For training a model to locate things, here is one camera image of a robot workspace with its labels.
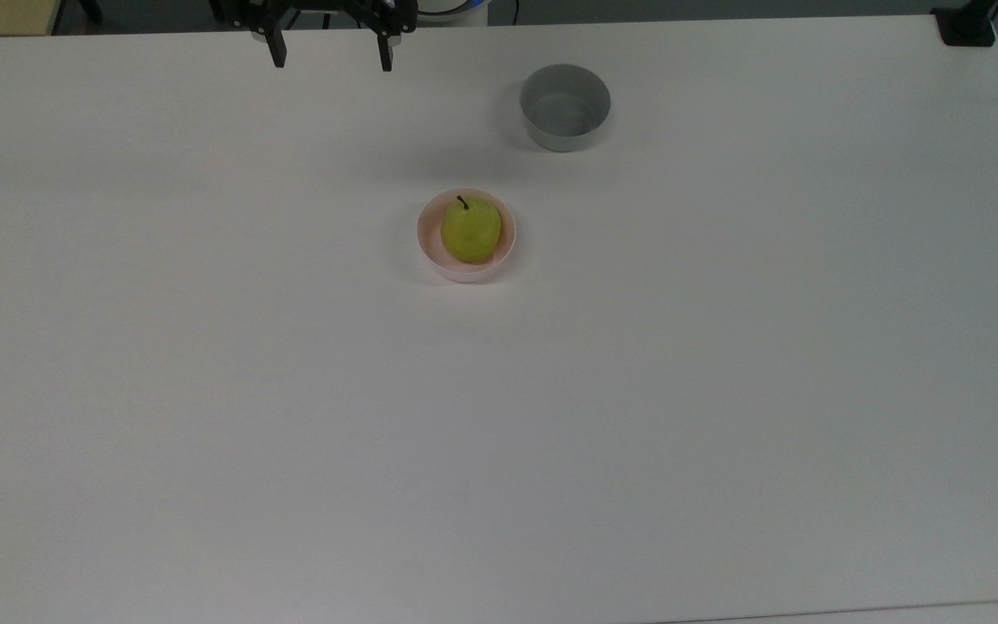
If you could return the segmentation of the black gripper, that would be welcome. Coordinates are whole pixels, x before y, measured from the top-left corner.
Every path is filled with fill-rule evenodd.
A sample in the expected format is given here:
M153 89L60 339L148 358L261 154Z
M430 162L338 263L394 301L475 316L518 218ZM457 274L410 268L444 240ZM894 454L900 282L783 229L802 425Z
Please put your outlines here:
M418 24L416 1L211 1L214 16L234 28L267 35L267 48L275 68L284 68L288 46L282 23L293 12L344 13L377 35L380 66L393 68L394 36L412 33Z

